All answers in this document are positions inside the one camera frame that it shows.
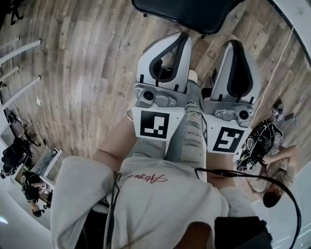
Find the chair seat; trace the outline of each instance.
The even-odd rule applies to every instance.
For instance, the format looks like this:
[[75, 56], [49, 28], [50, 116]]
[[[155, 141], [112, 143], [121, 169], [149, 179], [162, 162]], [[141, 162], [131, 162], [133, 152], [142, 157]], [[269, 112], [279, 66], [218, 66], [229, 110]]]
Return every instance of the chair seat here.
[[132, 0], [144, 13], [178, 22], [204, 35], [217, 33], [233, 0]]
[[237, 40], [226, 42], [215, 62], [211, 100], [254, 104], [260, 92], [255, 60]]

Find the hair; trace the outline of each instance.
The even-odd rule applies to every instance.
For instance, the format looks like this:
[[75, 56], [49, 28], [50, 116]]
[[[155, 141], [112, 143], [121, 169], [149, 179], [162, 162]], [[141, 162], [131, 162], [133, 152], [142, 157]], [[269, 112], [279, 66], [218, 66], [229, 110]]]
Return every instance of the hair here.
[[42, 215], [42, 211], [41, 211], [41, 210], [38, 210], [38, 211], [34, 211], [34, 210], [33, 210], [33, 215], [34, 215], [35, 217], [39, 218], [39, 217], [41, 217], [41, 215]]
[[5, 174], [3, 173], [3, 170], [1, 170], [0, 176], [2, 179], [5, 179]]
[[271, 207], [274, 207], [280, 199], [281, 199], [281, 195], [278, 195], [275, 192], [266, 192], [263, 195], [262, 201], [265, 207], [271, 208]]

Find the black cable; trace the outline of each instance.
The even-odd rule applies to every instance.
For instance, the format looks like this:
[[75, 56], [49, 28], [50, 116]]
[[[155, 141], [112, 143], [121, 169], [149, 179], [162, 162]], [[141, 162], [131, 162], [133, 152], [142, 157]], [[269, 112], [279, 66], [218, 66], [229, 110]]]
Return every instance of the black cable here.
[[247, 173], [243, 173], [243, 172], [238, 172], [238, 171], [234, 171], [234, 170], [223, 170], [223, 169], [214, 169], [214, 170], [208, 170], [208, 169], [204, 169], [204, 168], [196, 168], [194, 169], [196, 176], [199, 178], [198, 172], [197, 171], [204, 171], [204, 172], [210, 172], [216, 175], [220, 175], [223, 177], [249, 177], [249, 178], [260, 178], [266, 181], [269, 181], [271, 183], [276, 184], [277, 186], [279, 186], [282, 190], [285, 191], [285, 193], [287, 193], [287, 195], [290, 197], [290, 199], [293, 201], [295, 208], [296, 208], [296, 214], [297, 214], [297, 228], [296, 228], [296, 233], [294, 236], [294, 240], [293, 243], [291, 245], [291, 247], [289, 249], [292, 249], [295, 245], [295, 242], [297, 240], [297, 237], [300, 233], [300, 229], [301, 229], [301, 212], [300, 209], [298, 207], [298, 204], [295, 200], [295, 197], [293, 196], [292, 192], [280, 181], [275, 180], [273, 178], [270, 177], [265, 177], [265, 176], [255, 176], [255, 175], [250, 175]]
[[36, 162], [36, 160], [38, 159], [38, 157], [40, 157], [40, 155], [42, 154], [42, 152], [45, 150], [46, 145], [44, 145], [43, 150], [39, 153], [39, 155], [35, 158], [34, 163]]
[[111, 192], [111, 209], [110, 209], [110, 218], [109, 218], [109, 224], [108, 224], [108, 232], [107, 232], [107, 245], [109, 248], [111, 248], [111, 240], [112, 240], [112, 233], [114, 229], [114, 210], [116, 207], [116, 202], [118, 195], [120, 193], [120, 188], [118, 186], [118, 181], [120, 180], [122, 174], [113, 172], [115, 181], [112, 186], [112, 192]]
[[[9, 96], [10, 96], [11, 94], [10, 94], [10, 89], [9, 89], [8, 85], [7, 85], [7, 84], [3, 84], [3, 86], [8, 88], [8, 92], [9, 92]], [[25, 121], [25, 122], [28, 123], [28, 124], [34, 123], [35, 126], [37, 126], [37, 128], [38, 128], [40, 137], [41, 137], [42, 140], [44, 141], [45, 139], [44, 139], [43, 136], [41, 135], [41, 132], [40, 132], [40, 129], [39, 129], [39, 126], [37, 125], [37, 123], [36, 123], [35, 121], [32, 121], [32, 120], [30, 120], [30, 122], [28, 122], [27, 120], [23, 119], [23, 118], [21, 117], [21, 113], [20, 113], [20, 111], [19, 111], [19, 108], [16, 106], [16, 104], [15, 104], [14, 102], [13, 102], [13, 104], [14, 104], [16, 110], [18, 111], [19, 118], [20, 118], [21, 120]]]

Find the ripped jeans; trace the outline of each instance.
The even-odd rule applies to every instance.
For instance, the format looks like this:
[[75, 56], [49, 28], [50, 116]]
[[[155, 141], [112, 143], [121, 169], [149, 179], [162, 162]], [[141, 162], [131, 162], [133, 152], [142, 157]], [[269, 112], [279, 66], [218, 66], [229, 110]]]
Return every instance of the ripped jeans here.
[[193, 168], [203, 167], [204, 151], [202, 140], [202, 118], [199, 106], [199, 88], [188, 84], [190, 101], [185, 115], [174, 132], [166, 151], [166, 142], [153, 139], [138, 139], [129, 157], [149, 157], [178, 162]]

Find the wires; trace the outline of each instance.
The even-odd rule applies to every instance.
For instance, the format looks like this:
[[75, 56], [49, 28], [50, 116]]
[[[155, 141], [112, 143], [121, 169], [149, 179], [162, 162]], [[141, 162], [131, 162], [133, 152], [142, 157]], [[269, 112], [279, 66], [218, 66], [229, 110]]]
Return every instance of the wires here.
[[266, 128], [267, 128], [267, 127], [265, 127], [265, 128], [261, 131], [261, 133], [260, 133], [260, 135], [258, 136], [256, 142], [254, 143], [254, 145], [253, 145], [253, 147], [252, 147], [252, 149], [251, 149], [251, 152], [249, 153], [249, 156], [250, 156], [250, 157], [252, 156], [253, 150], [254, 150], [254, 148], [255, 148], [257, 142], [259, 141], [259, 138], [262, 136], [262, 134], [263, 134], [263, 132], [266, 130]]
[[238, 163], [238, 165], [237, 165], [237, 169], [238, 169], [238, 167], [239, 167], [239, 165], [242, 163], [242, 162], [244, 162], [246, 159], [249, 159], [250, 158], [250, 156], [247, 156], [247, 157], [245, 157], [244, 159], [242, 159], [239, 163]]
[[274, 124], [276, 124], [277, 121], [274, 121], [274, 117], [273, 117], [271, 114], [268, 114], [268, 115], [266, 116], [266, 120], [267, 120], [267, 118], [268, 118], [269, 116], [271, 117], [272, 122], [273, 122]]
[[42, 149], [42, 151], [39, 153], [39, 155], [35, 158], [34, 163], [37, 161], [37, 159], [40, 157], [40, 155], [42, 154], [42, 152], [45, 150], [46, 145], [44, 145], [44, 148]]
[[285, 44], [285, 46], [284, 46], [284, 48], [283, 48], [283, 50], [282, 50], [281, 56], [280, 56], [280, 58], [279, 58], [279, 60], [278, 60], [278, 62], [277, 62], [277, 64], [276, 64], [276, 67], [274, 68], [274, 70], [273, 70], [273, 72], [272, 72], [272, 75], [271, 75], [271, 78], [270, 78], [270, 80], [269, 80], [269, 83], [268, 83], [266, 89], [265, 89], [264, 92], [263, 92], [263, 95], [262, 95], [260, 104], [259, 104], [259, 106], [257, 107], [257, 110], [256, 110], [256, 112], [255, 112], [255, 114], [254, 114], [254, 117], [253, 117], [253, 120], [252, 120], [250, 126], [252, 125], [252, 123], [253, 123], [253, 121], [254, 121], [254, 119], [255, 119], [255, 117], [256, 117], [256, 114], [257, 114], [257, 112], [258, 112], [258, 110], [259, 110], [259, 108], [260, 108], [260, 106], [261, 106], [261, 104], [262, 104], [262, 101], [263, 101], [263, 99], [264, 99], [264, 96], [265, 96], [265, 94], [266, 94], [266, 92], [267, 92], [267, 90], [268, 90], [268, 88], [269, 88], [269, 86], [270, 86], [270, 84], [271, 84], [271, 82], [272, 82], [272, 80], [273, 80], [273, 77], [274, 77], [274, 74], [275, 74], [275, 72], [276, 72], [276, 69], [278, 68], [278, 66], [279, 66], [279, 64], [280, 64], [280, 62], [281, 62], [281, 59], [282, 59], [282, 57], [283, 57], [283, 54], [284, 54], [284, 52], [285, 52], [285, 49], [287, 48], [287, 46], [288, 46], [288, 44], [289, 44], [289, 42], [290, 42], [290, 39], [291, 39], [292, 34], [293, 34], [293, 31], [294, 31], [294, 26], [292, 27], [291, 33], [290, 33], [290, 35], [289, 35], [289, 37], [288, 37], [288, 40], [287, 40], [287, 42], [286, 42], [286, 44]]
[[114, 210], [116, 207], [116, 202], [117, 202], [117, 198], [118, 195], [120, 193], [120, 188], [118, 186], [118, 181], [120, 181], [120, 178], [122, 176], [121, 173], [116, 173], [113, 172], [114, 177], [115, 177], [115, 181], [113, 183], [112, 186], [112, 191], [111, 191], [111, 209], [109, 210], [108, 214], [110, 215], [109, 217], [109, 223], [108, 223], [108, 231], [107, 231], [107, 244], [109, 245], [108, 247], [111, 248], [111, 240], [112, 240], [112, 233], [113, 233], [113, 229], [114, 229]]
[[199, 178], [198, 176], [198, 171], [203, 171], [203, 172], [210, 172], [216, 175], [220, 175], [223, 177], [245, 177], [245, 178], [260, 178], [266, 181], [269, 181], [271, 183], [274, 183], [275, 185], [277, 185], [278, 187], [280, 187], [285, 193], [287, 193], [287, 195], [289, 196], [289, 198], [293, 201], [295, 209], [296, 209], [296, 215], [297, 215], [297, 227], [296, 227], [296, 232], [295, 232], [295, 236], [292, 242], [292, 245], [290, 247], [290, 249], [292, 249], [295, 245], [295, 242], [297, 240], [297, 237], [300, 233], [300, 229], [301, 229], [301, 212], [299, 209], [299, 206], [295, 200], [294, 195], [292, 194], [292, 192], [280, 181], [270, 178], [270, 177], [265, 177], [265, 176], [255, 176], [255, 175], [250, 175], [247, 173], [243, 173], [243, 172], [239, 172], [239, 171], [234, 171], [234, 170], [223, 170], [223, 169], [214, 169], [214, 170], [208, 170], [205, 168], [195, 168], [194, 172], [196, 174], [196, 176]]
[[39, 126], [37, 125], [37, 123], [35, 122], [35, 121], [33, 121], [33, 120], [30, 120], [30, 122], [29, 121], [27, 121], [26, 119], [24, 119], [24, 118], [22, 118], [21, 117], [21, 114], [20, 114], [20, 111], [19, 111], [19, 108], [15, 105], [15, 108], [17, 109], [17, 111], [18, 111], [18, 114], [19, 114], [19, 119], [20, 120], [23, 120], [23, 121], [25, 121], [26, 123], [28, 123], [28, 124], [31, 124], [31, 123], [34, 123], [35, 124], [35, 126], [37, 126], [37, 128], [38, 128], [38, 131], [39, 131], [39, 135], [40, 135], [40, 137], [41, 137], [41, 139], [43, 140], [43, 142], [45, 141], [45, 139], [43, 138], [43, 136], [41, 135], [41, 132], [40, 132], [40, 129], [39, 129]]
[[[271, 116], [271, 117], [272, 117], [272, 115], [269, 114], [269, 115], [267, 115], [267, 117], [266, 117], [266, 123], [267, 123], [268, 129], [269, 129], [269, 133], [270, 133], [270, 139], [269, 139], [269, 141], [268, 141], [266, 144], [270, 143], [271, 138], [274, 137], [275, 134], [276, 134], [276, 133], [274, 132], [274, 129], [273, 129], [273, 124], [274, 124], [273, 119], [272, 119], [272, 123], [268, 123], [268, 120], [267, 120], [268, 116]], [[270, 124], [272, 124], [273, 136], [271, 136], [271, 130], [270, 130], [270, 128], [269, 128], [269, 125], [270, 125]]]

